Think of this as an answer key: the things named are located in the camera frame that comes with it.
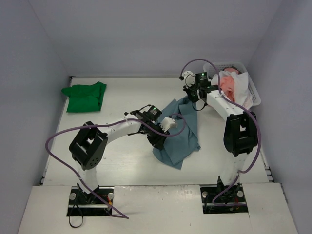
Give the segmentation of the white laundry basket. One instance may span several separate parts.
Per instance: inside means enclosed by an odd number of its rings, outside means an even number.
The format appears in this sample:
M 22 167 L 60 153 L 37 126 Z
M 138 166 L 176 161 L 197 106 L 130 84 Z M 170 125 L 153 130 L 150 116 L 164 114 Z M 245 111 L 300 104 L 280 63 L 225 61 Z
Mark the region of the white laundry basket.
M 234 67 L 234 69 L 236 69 L 237 71 L 239 71 L 241 73 L 247 72 L 246 67 L 241 62 L 231 62 L 231 61 L 214 62 L 214 65 L 216 66 L 218 71 L 223 71 L 226 68 Z M 213 75 L 216 73 L 216 70 L 209 63 L 205 63 L 203 65 L 203 71 L 207 72 L 208 76 L 210 76 L 210 77 L 213 77 Z M 253 106 L 258 106 L 261 103 L 261 98 L 258 94 L 258 91 L 256 90 L 256 87 L 255 87 L 250 75 L 248 75 L 248 79 L 249 79 L 248 89 L 252 95 Z

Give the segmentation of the grey-blue t shirt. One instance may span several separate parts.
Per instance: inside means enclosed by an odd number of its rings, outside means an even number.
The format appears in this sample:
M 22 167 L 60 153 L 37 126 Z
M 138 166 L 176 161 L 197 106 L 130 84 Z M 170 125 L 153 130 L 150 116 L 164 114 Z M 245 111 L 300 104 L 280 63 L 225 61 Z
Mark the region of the grey-blue t shirt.
M 199 151 L 200 145 L 198 142 L 198 127 L 197 127 L 197 112 L 193 109 L 192 102 L 188 97 L 183 97 L 179 100 L 173 99 L 163 110 L 158 121 L 161 122 L 165 117 L 170 117 L 172 114 L 179 113 L 184 118 L 173 116 L 176 120 L 177 127 L 169 130 L 169 133 L 176 134 L 181 129 L 183 132 L 177 136 L 166 138 L 163 149 L 154 148 L 153 154 L 160 162 L 180 170 L 183 160 L 192 152 Z

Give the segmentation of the green t shirt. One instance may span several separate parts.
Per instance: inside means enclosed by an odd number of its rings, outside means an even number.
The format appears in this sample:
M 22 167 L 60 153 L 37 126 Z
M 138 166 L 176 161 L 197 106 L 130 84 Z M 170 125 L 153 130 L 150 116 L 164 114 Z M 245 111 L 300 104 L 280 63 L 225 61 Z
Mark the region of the green t shirt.
M 91 113 L 101 111 L 107 85 L 97 82 L 92 85 L 73 85 L 61 92 L 69 98 L 68 113 Z

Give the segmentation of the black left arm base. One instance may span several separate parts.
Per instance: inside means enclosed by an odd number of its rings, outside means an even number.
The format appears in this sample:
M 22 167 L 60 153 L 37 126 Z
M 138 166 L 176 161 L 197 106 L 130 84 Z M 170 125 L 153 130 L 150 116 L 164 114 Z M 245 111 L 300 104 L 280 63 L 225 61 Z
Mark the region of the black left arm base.
M 93 194 L 86 195 L 78 187 L 71 188 L 66 216 L 102 217 L 111 214 L 112 209 Z

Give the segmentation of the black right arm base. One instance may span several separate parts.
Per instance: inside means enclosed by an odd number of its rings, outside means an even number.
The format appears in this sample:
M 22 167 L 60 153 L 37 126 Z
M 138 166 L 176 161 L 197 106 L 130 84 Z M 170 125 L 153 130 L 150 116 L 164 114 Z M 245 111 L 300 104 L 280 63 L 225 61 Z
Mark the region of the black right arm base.
M 224 189 L 225 187 L 221 183 L 217 186 L 200 185 L 203 213 L 205 215 L 248 213 L 247 202 L 241 184 L 231 187 L 213 203 L 213 199 Z

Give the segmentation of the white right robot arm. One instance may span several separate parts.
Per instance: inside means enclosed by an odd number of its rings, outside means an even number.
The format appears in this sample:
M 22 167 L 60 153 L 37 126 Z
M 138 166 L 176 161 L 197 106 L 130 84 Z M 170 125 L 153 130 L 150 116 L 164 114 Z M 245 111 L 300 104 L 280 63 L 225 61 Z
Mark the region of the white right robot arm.
M 245 160 L 258 144 L 257 128 L 254 123 L 254 113 L 250 117 L 243 109 L 230 103 L 225 94 L 219 91 L 218 85 L 211 85 L 206 72 L 194 74 L 183 72 L 180 76 L 185 81 L 183 90 L 192 103 L 204 101 L 204 106 L 214 108 L 225 120 L 223 142 L 226 150 L 232 154 L 227 159 L 224 169 L 219 176 L 222 185 L 216 188 L 216 196 L 222 201 L 233 196 L 231 184 L 239 183 L 237 176 L 243 171 Z

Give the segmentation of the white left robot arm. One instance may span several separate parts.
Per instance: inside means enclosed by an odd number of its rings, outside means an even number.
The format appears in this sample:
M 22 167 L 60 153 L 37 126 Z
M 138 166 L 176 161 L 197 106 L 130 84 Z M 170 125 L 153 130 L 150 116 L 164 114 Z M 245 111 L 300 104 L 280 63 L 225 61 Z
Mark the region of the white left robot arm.
M 102 160 L 107 144 L 123 136 L 144 134 L 153 147 L 163 149 L 167 137 L 157 132 L 168 135 L 169 129 L 176 124 L 176 121 L 165 117 L 160 123 L 156 123 L 160 115 L 161 111 L 151 106 L 147 111 L 134 110 L 125 113 L 125 118 L 121 120 L 121 123 L 102 131 L 98 128 L 91 128 L 93 123 L 90 121 L 84 124 L 87 128 L 77 133 L 69 146 L 69 151 L 77 164 L 78 174 L 83 180 L 78 183 L 78 187 L 81 190 L 79 197 L 85 204 L 90 205 L 97 200 L 96 189 L 99 185 L 96 166 Z

